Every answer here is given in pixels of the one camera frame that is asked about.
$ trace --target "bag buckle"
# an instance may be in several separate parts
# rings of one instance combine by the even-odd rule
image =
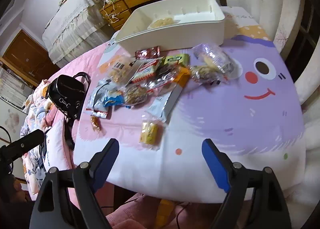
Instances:
[[[66,101],[63,98],[60,98],[59,102],[63,103],[66,106],[66,108],[69,108],[71,106],[71,104],[70,103],[66,103]]]

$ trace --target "brown wooden door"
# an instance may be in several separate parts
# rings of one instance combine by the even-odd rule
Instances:
[[[48,79],[59,70],[59,67],[49,59],[48,52],[23,30],[20,30],[14,38],[2,61],[14,72],[16,68],[22,75],[28,76],[37,83],[41,83],[42,79]]]

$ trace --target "cartoon eye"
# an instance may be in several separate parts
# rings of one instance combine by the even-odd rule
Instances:
[[[276,77],[276,69],[269,60],[257,58],[253,64],[254,69],[262,78],[272,80]]]
[[[230,79],[236,79],[236,78],[239,78],[241,75],[242,75],[242,72],[243,72],[243,68],[242,68],[242,65],[241,63],[232,58],[231,60],[233,60],[233,62],[235,63],[235,69],[233,70],[233,72],[230,74],[229,78]]]

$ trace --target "metal bolt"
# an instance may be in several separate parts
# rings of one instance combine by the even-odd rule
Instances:
[[[49,173],[55,173],[58,169],[56,167],[52,167],[49,169]]]
[[[242,168],[242,165],[239,162],[234,162],[233,163],[233,167],[236,168],[236,169],[240,169],[240,168]]]
[[[89,163],[88,162],[82,162],[81,164],[80,164],[80,167],[81,168],[87,168],[89,166]]]
[[[271,174],[271,173],[272,173],[272,169],[269,168],[269,167],[266,167],[266,168],[264,169],[264,171],[267,172],[268,174]]]

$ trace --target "black handbag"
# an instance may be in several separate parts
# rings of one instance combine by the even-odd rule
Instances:
[[[49,84],[46,94],[46,98],[49,97],[58,110],[66,116],[64,119],[64,136],[71,150],[74,150],[75,143],[69,128],[73,126],[75,120],[80,119],[84,99],[88,91],[88,89],[85,91],[84,84],[76,79],[79,76],[86,79],[89,88],[90,77],[88,74],[80,72],[73,77],[62,74]]]

